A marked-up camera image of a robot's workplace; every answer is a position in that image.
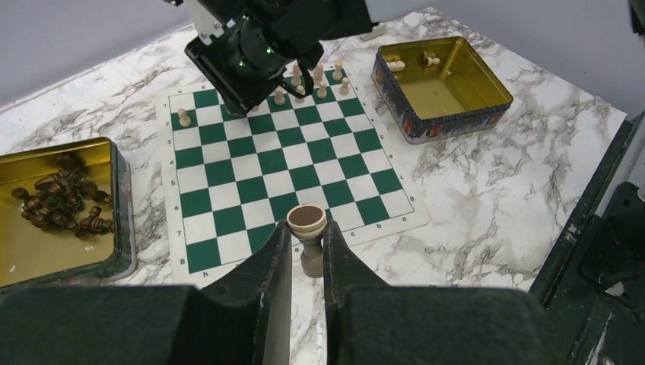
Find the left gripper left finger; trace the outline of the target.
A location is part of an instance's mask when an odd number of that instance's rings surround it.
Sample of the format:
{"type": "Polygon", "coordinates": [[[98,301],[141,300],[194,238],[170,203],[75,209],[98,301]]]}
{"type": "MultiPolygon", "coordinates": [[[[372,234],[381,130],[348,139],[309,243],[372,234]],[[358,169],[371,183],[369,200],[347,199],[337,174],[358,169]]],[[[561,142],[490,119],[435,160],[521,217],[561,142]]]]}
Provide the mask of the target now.
{"type": "Polygon", "coordinates": [[[291,232],[222,278],[192,285],[62,286],[1,298],[3,364],[286,364],[291,232]]]}

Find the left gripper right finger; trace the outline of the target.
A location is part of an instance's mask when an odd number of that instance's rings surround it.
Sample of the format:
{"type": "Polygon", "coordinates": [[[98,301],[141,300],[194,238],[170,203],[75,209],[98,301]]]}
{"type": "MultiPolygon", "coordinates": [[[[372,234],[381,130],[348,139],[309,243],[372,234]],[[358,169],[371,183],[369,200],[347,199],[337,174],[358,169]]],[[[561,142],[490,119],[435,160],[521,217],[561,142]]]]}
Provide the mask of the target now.
{"type": "Polygon", "coordinates": [[[392,286],[323,231],[330,364],[552,364],[548,318],[508,288],[392,286]]]}

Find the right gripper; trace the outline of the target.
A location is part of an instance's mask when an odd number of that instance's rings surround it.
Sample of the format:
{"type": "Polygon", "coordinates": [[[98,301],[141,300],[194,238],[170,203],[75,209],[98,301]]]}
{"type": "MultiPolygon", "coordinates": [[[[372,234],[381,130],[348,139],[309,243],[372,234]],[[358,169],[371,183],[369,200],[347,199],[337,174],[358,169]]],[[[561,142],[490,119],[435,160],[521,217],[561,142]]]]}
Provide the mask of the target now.
{"type": "MultiPolygon", "coordinates": [[[[185,54],[221,95],[228,112],[246,116],[276,88],[296,96],[296,87],[284,79],[287,64],[296,62],[301,70],[315,67],[323,55],[323,46],[316,43],[309,49],[295,52],[265,36],[265,28],[251,18],[241,20],[209,45],[195,38],[185,54]]],[[[304,75],[302,85],[306,97],[313,92],[311,75],[304,75]]]]}

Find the light bishop chess piece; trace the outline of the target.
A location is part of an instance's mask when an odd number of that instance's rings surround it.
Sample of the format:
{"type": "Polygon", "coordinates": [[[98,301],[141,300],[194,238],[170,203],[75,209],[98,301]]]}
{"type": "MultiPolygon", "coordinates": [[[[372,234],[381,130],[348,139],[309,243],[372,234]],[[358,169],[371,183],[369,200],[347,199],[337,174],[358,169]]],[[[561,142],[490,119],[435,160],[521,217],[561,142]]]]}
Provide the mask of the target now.
{"type": "Polygon", "coordinates": [[[302,85],[302,71],[300,69],[300,66],[297,63],[294,63],[292,67],[291,84],[294,87],[298,87],[302,85]]]}

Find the light pawn chess piece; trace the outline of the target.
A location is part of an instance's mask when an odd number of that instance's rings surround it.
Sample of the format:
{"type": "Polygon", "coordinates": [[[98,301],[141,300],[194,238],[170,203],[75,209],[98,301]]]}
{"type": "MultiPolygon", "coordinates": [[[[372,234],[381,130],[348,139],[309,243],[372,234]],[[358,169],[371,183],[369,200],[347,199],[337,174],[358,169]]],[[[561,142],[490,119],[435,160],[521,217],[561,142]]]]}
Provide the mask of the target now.
{"type": "Polygon", "coordinates": [[[340,86],[340,87],[339,87],[339,89],[338,89],[338,93],[339,93],[340,95],[343,95],[343,96],[348,95],[348,94],[349,94],[349,92],[350,92],[350,86],[349,86],[349,84],[350,84],[349,79],[348,79],[347,77],[344,77],[344,78],[341,80],[341,86],[340,86]]]}

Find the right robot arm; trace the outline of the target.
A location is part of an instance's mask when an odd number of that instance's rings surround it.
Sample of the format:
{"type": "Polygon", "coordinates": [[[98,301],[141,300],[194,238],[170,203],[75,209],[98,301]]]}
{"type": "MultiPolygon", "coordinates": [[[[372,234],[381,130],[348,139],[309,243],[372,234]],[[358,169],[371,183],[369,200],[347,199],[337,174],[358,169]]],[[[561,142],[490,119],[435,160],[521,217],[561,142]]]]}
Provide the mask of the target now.
{"type": "Polygon", "coordinates": [[[434,1],[197,0],[184,1],[197,36],[185,54],[222,96],[229,113],[245,116],[277,87],[311,95],[284,81],[287,64],[312,70],[323,40],[371,32],[377,25],[434,6],[434,1]]]}

